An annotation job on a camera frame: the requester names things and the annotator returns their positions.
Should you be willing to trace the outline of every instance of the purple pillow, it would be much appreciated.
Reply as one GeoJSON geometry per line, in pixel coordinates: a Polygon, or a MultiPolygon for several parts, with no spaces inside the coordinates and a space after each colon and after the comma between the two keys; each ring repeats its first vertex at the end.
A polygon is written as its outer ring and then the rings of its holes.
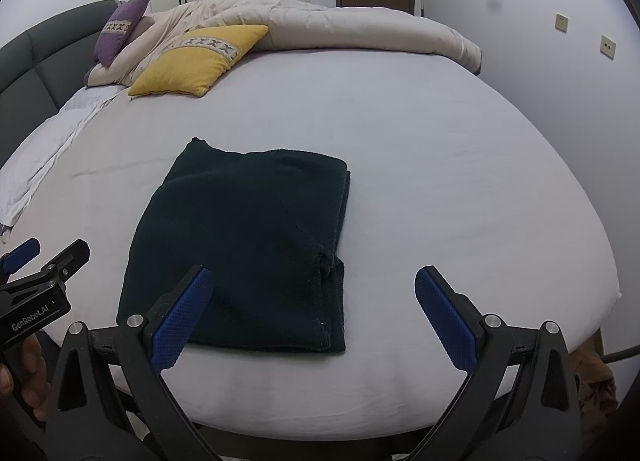
{"type": "Polygon", "coordinates": [[[120,4],[105,24],[95,43],[94,60],[109,67],[127,41],[127,37],[145,14],[149,0],[129,0],[120,4]]]}

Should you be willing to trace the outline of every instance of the yellow pillow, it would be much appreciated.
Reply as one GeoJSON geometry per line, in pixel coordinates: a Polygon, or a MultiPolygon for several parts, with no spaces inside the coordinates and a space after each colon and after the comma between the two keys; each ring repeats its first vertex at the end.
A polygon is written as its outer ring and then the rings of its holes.
{"type": "Polygon", "coordinates": [[[144,70],[129,96],[182,92],[204,96],[269,28],[263,25],[206,27],[173,42],[144,70]]]}

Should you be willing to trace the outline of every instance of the blue gripper pad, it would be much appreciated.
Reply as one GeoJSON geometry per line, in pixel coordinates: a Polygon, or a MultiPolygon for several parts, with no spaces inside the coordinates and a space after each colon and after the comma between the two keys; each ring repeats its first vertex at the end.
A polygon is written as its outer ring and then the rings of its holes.
{"type": "Polygon", "coordinates": [[[23,242],[20,246],[10,251],[4,256],[1,266],[4,273],[13,275],[18,270],[35,259],[40,253],[40,243],[37,239],[31,237],[28,241],[23,242]]]}
{"type": "Polygon", "coordinates": [[[173,367],[213,295],[213,275],[203,267],[153,335],[150,363],[156,374],[173,367]]]}
{"type": "MultiPolygon", "coordinates": [[[[456,296],[449,291],[450,297],[456,296]]],[[[427,267],[415,276],[415,296],[451,362],[461,371],[474,371],[478,365],[476,338],[427,267]]]]}

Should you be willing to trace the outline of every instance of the light switch panel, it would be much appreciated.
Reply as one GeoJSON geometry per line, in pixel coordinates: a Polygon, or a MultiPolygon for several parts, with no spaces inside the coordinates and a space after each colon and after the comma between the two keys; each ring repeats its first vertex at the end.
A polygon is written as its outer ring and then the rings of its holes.
{"type": "Polygon", "coordinates": [[[616,43],[602,35],[602,41],[600,42],[600,52],[606,54],[610,59],[616,55],[616,43]]]}
{"type": "Polygon", "coordinates": [[[556,15],[556,29],[566,33],[566,30],[569,29],[569,19],[558,13],[556,15]]]}

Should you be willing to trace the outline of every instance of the white pillow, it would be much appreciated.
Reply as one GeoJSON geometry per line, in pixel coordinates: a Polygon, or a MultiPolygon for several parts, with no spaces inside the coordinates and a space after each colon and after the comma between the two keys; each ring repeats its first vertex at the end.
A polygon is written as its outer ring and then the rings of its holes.
{"type": "Polygon", "coordinates": [[[123,89],[119,85],[80,89],[20,144],[0,170],[0,228],[14,226],[57,158],[123,89]]]}

